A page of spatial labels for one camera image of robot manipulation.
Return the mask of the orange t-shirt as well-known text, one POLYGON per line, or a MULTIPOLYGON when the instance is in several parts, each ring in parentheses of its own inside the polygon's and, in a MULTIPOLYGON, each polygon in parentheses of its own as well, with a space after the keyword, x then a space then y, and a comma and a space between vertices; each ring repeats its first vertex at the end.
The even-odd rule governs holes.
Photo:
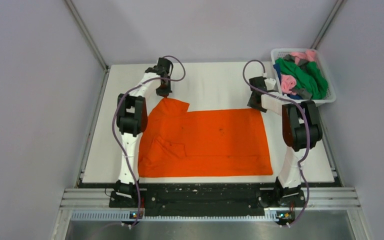
POLYGON ((140 139, 142 178, 270 176, 262 114, 251 108, 189 111, 162 99, 148 115, 140 139))

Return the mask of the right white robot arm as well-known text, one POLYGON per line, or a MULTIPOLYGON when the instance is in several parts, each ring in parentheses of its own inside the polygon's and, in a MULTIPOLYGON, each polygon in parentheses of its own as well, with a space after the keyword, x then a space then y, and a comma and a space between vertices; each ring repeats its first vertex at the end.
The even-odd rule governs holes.
POLYGON ((268 92, 267 78, 257 76, 246 81, 251 90, 248 106, 261 112, 271 111, 281 117, 282 139, 286 144, 285 158, 272 191, 257 195, 261 207, 288 207, 305 203, 301 184, 304 161, 309 151, 323 137, 316 103, 312 100, 296 102, 277 93, 268 92))

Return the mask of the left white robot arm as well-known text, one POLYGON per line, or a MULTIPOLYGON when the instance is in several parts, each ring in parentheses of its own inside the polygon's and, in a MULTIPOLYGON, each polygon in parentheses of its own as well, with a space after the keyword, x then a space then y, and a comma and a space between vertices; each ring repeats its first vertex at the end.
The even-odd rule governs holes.
POLYGON ((135 170, 139 137, 147 128, 147 97, 151 90, 161 97, 171 92, 173 62, 168 56, 160 57, 156 65, 144 71, 142 79, 117 97, 117 107, 112 119, 112 133, 121 148, 121 167, 111 195, 116 202, 129 207, 141 205, 139 174, 135 170))

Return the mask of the blue t-shirt in basket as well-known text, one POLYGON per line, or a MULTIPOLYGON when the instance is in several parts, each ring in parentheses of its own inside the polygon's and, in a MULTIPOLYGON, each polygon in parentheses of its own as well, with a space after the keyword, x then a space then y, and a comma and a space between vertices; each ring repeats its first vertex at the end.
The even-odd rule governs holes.
MULTIPOLYGON (((280 68, 280 65, 278 63, 275 63, 273 65, 273 68, 276 72, 276 76, 278 78, 278 82, 281 83, 281 68, 280 68)), ((299 95, 293 95, 293 94, 286 94, 287 97, 289 97, 290 99, 293 99, 293 100, 302 100, 302 97, 299 96, 299 95)))

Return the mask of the pink t-shirt in basket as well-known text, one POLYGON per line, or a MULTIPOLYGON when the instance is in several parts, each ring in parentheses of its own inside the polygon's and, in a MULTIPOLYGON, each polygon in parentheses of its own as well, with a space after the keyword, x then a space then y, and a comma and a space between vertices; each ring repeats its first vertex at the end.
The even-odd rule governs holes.
POLYGON ((310 99, 318 91, 314 76, 306 69, 309 63, 316 62, 316 52, 291 52, 276 60, 280 66, 281 91, 293 99, 310 99))

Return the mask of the white plastic laundry basket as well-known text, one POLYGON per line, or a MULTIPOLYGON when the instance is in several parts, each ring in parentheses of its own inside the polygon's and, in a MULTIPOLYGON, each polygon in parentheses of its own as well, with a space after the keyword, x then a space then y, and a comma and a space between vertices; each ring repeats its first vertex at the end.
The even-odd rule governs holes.
MULTIPOLYGON (((317 63, 319 69, 321 70, 322 75, 326 78, 328 82, 328 90, 327 90, 326 97, 323 99, 312 99, 312 100, 316 103, 317 106, 320 106, 326 103, 333 103, 337 99, 337 97, 332 84, 332 77, 330 75, 327 62, 317 50, 308 49, 308 48, 275 48, 270 52, 271 60, 272 60, 272 63, 275 64, 275 60, 278 58, 282 58, 285 55, 290 54, 292 52, 304 53, 306 50, 315 51, 316 53, 315 62, 317 63)), ((276 81, 277 81, 278 87, 281 88, 281 84, 279 83, 279 79, 277 76, 276 76, 276 81)))

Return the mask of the grey t-shirt in basket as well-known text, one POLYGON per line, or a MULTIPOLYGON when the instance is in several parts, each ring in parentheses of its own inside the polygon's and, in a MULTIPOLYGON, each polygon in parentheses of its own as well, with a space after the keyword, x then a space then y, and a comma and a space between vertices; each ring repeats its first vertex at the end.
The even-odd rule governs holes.
POLYGON ((304 87, 298 87, 298 80, 293 75, 281 74, 281 91, 284 94, 299 95, 302 99, 309 100, 312 94, 304 87))

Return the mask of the green t-shirt in basket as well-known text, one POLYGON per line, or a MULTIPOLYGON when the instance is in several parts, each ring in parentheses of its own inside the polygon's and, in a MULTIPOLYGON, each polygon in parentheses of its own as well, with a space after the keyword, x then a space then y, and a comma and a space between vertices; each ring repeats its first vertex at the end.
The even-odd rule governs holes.
POLYGON ((323 76, 315 61, 306 61, 297 65, 291 60, 278 58, 275 64, 279 64, 281 74, 292 75, 297 78, 298 87, 305 88, 312 94, 311 99, 322 100, 328 93, 328 81, 323 76))

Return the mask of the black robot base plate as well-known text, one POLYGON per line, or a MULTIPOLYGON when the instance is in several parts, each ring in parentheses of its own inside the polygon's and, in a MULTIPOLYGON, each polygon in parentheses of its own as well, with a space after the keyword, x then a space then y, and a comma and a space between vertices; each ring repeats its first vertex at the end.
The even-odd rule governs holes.
POLYGON ((112 191, 109 207, 142 208, 146 217, 246 217, 306 202, 301 187, 282 190, 278 183, 141 183, 129 189, 131 198, 112 191))

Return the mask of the aluminium frame rail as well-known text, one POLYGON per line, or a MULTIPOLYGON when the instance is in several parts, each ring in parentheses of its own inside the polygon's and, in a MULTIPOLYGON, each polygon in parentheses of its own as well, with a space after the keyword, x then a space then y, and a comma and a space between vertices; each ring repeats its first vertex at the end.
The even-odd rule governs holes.
MULTIPOLYGON (((359 210, 361 203, 353 187, 311 187, 307 209, 359 210)), ((110 197, 102 188, 69 188, 63 193, 62 209, 103 209, 109 207, 110 197)))

